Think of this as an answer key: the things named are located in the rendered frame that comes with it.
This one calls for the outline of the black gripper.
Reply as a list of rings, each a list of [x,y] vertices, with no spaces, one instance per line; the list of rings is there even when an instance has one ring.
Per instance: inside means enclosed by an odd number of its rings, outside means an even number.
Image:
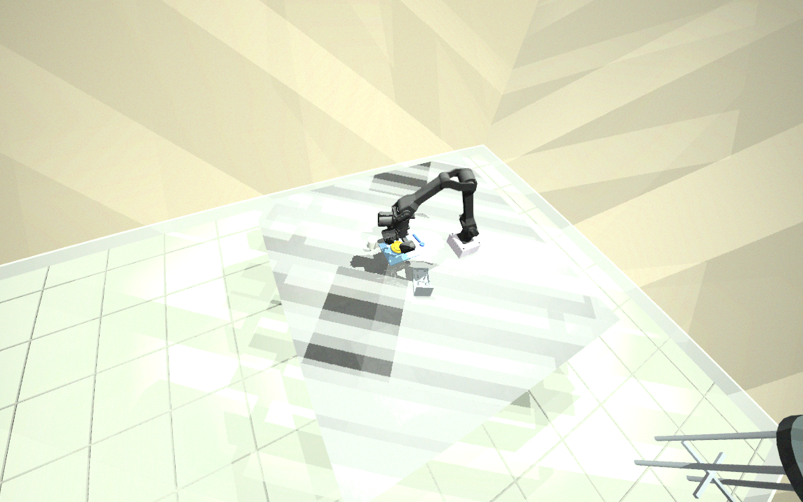
[[[411,228],[410,225],[405,229],[400,229],[398,226],[396,226],[396,224],[394,224],[394,226],[395,226],[395,231],[399,233],[399,238],[403,241],[403,243],[399,244],[399,250],[401,250],[401,253],[406,254],[410,253],[411,251],[414,251],[415,250],[414,242],[408,241],[408,239],[406,238],[406,236],[410,234],[408,233],[408,229]]]

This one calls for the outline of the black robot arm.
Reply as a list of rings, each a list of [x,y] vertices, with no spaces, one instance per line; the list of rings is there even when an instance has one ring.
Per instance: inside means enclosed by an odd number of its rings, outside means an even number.
[[[453,177],[458,177],[458,182],[450,180]],[[436,180],[428,182],[420,190],[399,198],[391,206],[392,212],[377,213],[377,227],[392,227],[381,232],[385,243],[391,245],[394,241],[399,240],[399,233],[395,231],[394,224],[400,229],[407,228],[410,219],[415,219],[414,213],[417,212],[420,204],[426,202],[428,198],[436,196],[444,188],[462,191],[464,213],[459,214],[462,231],[457,235],[464,245],[473,242],[474,237],[480,234],[473,217],[473,193],[477,191],[477,179],[471,168],[456,168],[451,169],[450,172],[442,172],[436,177]]]

